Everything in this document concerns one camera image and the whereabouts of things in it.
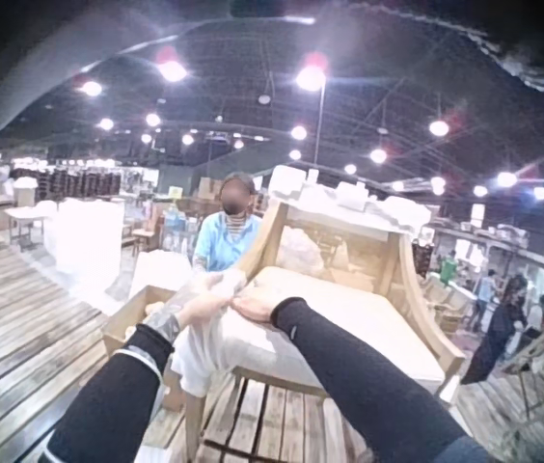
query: white plastic bag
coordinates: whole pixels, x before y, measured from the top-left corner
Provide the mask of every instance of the white plastic bag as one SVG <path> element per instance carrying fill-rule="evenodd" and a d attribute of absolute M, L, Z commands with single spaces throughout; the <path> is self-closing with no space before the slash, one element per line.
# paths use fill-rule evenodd
<path fill-rule="evenodd" d="M 279 267 L 318 277 L 324 270 L 319 247 L 302 229 L 285 227 L 276 259 Z"/>

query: face mask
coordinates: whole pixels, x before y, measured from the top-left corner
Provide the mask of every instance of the face mask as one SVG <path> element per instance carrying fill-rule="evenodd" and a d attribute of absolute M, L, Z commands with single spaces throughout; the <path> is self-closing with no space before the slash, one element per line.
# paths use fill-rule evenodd
<path fill-rule="evenodd" d="M 244 211 L 244 206 L 235 202 L 225 202 L 223 203 L 223 210 L 227 215 L 237 215 L 240 212 Z"/>

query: light blue shirt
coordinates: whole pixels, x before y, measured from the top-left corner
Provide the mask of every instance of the light blue shirt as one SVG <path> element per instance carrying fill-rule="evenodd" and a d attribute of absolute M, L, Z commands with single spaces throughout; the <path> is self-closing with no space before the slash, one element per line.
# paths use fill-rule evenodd
<path fill-rule="evenodd" d="M 495 281 L 491 277 L 484 277 L 480 282 L 480 289 L 477 293 L 477 298 L 480 301 L 489 302 L 493 297 L 493 289 L 495 287 Z"/>
<path fill-rule="evenodd" d="M 251 247 L 261 219 L 250 215 L 238 236 L 231 236 L 222 212 L 209 215 L 202 223 L 197 238 L 195 256 L 205 258 L 208 272 L 221 272 L 234 265 Z"/>

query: ceiling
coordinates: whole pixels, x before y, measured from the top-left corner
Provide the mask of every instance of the ceiling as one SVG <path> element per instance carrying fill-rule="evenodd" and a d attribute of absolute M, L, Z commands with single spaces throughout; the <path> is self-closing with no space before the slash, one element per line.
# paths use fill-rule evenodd
<path fill-rule="evenodd" d="M 154 65 L 170 50 L 189 73 L 178 83 L 166 82 Z M 38 146 L 56 159 L 91 155 L 150 166 L 200 165 L 231 152 L 218 143 L 181 144 L 182 133 L 199 129 L 198 137 L 239 131 L 254 155 L 257 144 L 272 144 L 286 162 L 288 150 L 299 148 L 313 163 L 319 93 L 299 89 L 294 79 L 314 51 L 328 62 L 318 164 L 334 171 L 353 163 L 358 176 L 385 183 L 441 175 L 456 194 L 502 170 L 529 182 L 544 178 L 544 93 L 450 28 L 364 9 L 325 9 L 313 25 L 207 22 L 130 48 L 30 104 L 0 131 L 0 150 Z M 87 80 L 99 82 L 103 93 L 79 92 Z M 259 104 L 260 95 L 271 103 Z M 162 119 L 161 133 L 146 126 L 150 112 Z M 441 139 L 428 131 L 440 115 L 450 125 Z M 109 132 L 96 127 L 104 117 L 116 123 Z M 298 123 L 309 132 L 304 142 L 288 134 Z M 389 133 L 380 135 L 379 127 Z M 141 143 L 145 131 L 157 150 Z M 266 140 L 253 140 L 258 135 Z M 389 155 L 383 166 L 368 159 L 380 144 Z"/>

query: black arm sleeve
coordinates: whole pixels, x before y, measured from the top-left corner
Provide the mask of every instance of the black arm sleeve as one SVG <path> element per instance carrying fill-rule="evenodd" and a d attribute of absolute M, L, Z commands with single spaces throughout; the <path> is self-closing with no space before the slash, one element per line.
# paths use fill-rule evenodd
<path fill-rule="evenodd" d="M 289 298 L 272 313 L 272 322 L 290 337 L 345 418 L 382 461 L 433 461 L 472 441 L 422 386 L 371 346 L 313 311 L 300 298 Z"/>
<path fill-rule="evenodd" d="M 127 345 L 146 351 L 162 373 L 172 346 L 146 325 Z M 127 355 L 115 355 L 90 379 L 71 403 L 47 444 L 67 463 L 131 463 L 144 438 L 158 377 Z M 46 456 L 41 462 L 48 462 Z"/>

